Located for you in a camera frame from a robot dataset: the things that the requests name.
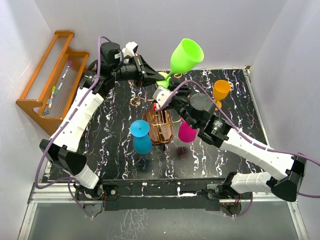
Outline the orange wine glass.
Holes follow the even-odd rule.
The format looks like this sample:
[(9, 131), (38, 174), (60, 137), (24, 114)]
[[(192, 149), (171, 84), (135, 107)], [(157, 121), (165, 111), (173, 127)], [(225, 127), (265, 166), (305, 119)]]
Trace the orange wine glass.
[(230, 90), (231, 90), (231, 85), (226, 80), (220, 79), (214, 83), (213, 97), (214, 97), (215, 103), (218, 105), (219, 108), (222, 107), (221, 101), (228, 96), (228, 94), (230, 93)]

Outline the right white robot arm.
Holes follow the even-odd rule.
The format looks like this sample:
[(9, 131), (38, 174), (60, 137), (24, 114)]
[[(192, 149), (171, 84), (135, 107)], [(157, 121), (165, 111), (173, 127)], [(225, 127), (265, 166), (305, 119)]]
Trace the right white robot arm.
[(198, 137), (209, 145), (235, 153), (261, 167), (258, 173), (231, 172), (223, 184), (215, 188), (217, 195), (233, 199), (248, 192), (272, 193), (287, 202), (294, 202), (299, 195), (305, 176), (307, 158), (299, 153), (276, 152), (243, 133), (224, 114), (217, 116), (217, 104), (230, 92), (226, 80), (218, 80), (213, 87), (213, 97), (207, 93), (187, 97), (177, 89), (161, 93), (156, 97), (162, 107), (171, 107), (192, 128), (199, 130)]

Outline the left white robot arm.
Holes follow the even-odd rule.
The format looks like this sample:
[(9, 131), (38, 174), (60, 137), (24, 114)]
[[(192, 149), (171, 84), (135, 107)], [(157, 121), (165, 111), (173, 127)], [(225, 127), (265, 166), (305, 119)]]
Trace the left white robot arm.
[(48, 159), (69, 175), (63, 181), (76, 183), (93, 200), (103, 195), (101, 179), (90, 169), (87, 158), (77, 153), (88, 123), (116, 81), (133, 81), (138, 87), (146, 87), (167, 80), (137, 54), (137, 48), (134, 41), (128, 42), (124, 49), (110, 40), (98, 43), (97, 60), (88, 67), (67, 115), (51, 137), (39, 145), (42, 156), (35, 175), (37, 189), (41, 189), (42, 164)]

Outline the green wine glass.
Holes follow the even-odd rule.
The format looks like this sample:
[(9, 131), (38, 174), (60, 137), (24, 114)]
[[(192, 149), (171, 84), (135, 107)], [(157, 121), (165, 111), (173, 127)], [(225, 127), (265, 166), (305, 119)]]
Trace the green wine glass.
[(204, 51), (201, 46), (190, 38), (183, 38), (171, 55), (170, 72), (164, 80), (156, 81), (156, 84), (168, 88), (172, 75), (187, 73), (203, 60)]

